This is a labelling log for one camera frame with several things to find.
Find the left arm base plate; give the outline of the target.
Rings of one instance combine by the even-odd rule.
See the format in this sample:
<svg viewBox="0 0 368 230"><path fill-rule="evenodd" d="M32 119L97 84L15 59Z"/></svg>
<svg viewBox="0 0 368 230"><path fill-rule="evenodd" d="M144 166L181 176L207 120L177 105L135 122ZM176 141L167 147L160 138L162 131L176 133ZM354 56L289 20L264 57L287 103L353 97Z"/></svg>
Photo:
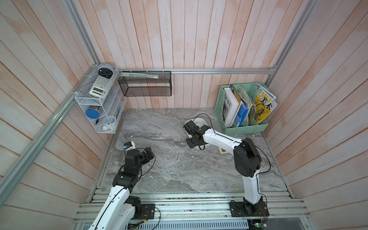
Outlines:
<svg viewBox="0 0 368 230"><path fill-rule="evenodd" d="M132 219L143 221L154 219L154 217L155 217L155 204L148 203L139 205Z"/></svg>

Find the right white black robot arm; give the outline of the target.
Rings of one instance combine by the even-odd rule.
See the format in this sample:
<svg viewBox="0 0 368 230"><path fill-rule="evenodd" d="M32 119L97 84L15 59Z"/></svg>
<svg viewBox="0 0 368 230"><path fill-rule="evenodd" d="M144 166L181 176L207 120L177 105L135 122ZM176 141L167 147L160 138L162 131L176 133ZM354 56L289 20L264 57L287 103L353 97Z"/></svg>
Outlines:
<svg viewBox="0 0 368 230"><path fill-rule="evenodd" d="M261 200L258 185L258 174L261 166L261 156L251 139L237 139L217 133L208 125L198 126L192 120L184 124L188 134L186 142L192 149L205 149L206 145L215 145L234 157L234 165L242 176L244 184L244 200L255 205Z"/></svg>

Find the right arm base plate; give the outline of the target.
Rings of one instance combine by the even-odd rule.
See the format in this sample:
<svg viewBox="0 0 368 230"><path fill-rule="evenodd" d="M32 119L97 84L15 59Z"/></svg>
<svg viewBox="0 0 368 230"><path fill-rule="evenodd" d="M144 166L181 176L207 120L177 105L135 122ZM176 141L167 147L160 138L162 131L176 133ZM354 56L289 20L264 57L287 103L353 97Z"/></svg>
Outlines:
<svg viewBox="0 0 368 230"><path fill-rule="evenodd" d="M268 217L269 211L266 203L259 200L255 205L244 200L236 202L234 200L229 202L230 212L232 217Z"/></svg>

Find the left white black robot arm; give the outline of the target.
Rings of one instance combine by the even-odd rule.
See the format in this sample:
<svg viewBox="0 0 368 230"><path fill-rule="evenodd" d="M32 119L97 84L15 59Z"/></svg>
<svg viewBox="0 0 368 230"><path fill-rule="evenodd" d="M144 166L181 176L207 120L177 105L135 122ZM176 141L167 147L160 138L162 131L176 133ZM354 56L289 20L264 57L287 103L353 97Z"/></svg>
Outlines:
<svg viewBox="0 0 368 230"><path fill-rule="evenodd" d="M154 158L150 147L126 152L125 164L114 177L108 198L90 230L124 230L131 219L141 217L141 199L131 192L140 179L143 165Z"/></svg>

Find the white plastic storage box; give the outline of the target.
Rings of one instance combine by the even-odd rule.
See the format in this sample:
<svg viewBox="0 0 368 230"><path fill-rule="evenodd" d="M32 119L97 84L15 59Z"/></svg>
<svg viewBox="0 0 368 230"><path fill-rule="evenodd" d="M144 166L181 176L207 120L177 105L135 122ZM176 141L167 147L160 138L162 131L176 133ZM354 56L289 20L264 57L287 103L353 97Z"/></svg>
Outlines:
<svg viewBox="0 0 368 230"><path fill-rule="evenodd" d="M193 121L194 124L199 127L199 129L201 129L202 126L208 126L209 129L212 129L212 127L209 124L207 124L207 122L202 118L197 117L197 118L188 120L188 121L185 122L185 125L190 121ZM188 135L188 137L191 138L192 134L190 134L186 129L185 129L185 131L186 131L186 134Z"/></svg>

